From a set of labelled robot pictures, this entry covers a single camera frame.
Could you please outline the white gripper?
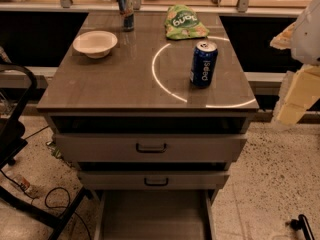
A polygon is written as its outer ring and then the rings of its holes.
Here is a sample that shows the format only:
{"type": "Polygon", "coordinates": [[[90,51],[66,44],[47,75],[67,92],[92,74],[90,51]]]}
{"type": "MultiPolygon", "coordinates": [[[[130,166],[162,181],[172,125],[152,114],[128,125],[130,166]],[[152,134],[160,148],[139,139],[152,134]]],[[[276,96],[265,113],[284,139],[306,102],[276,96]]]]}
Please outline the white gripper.
{"type": "Polygon", "coordinates": [[[290,24],[270,42],[279,50],[290,49],[293,59],[303,65],[297,72],[287,71],[273,111],[278,125],[293,126],[320,99],[320,0],[312,0],[290,24]]]}

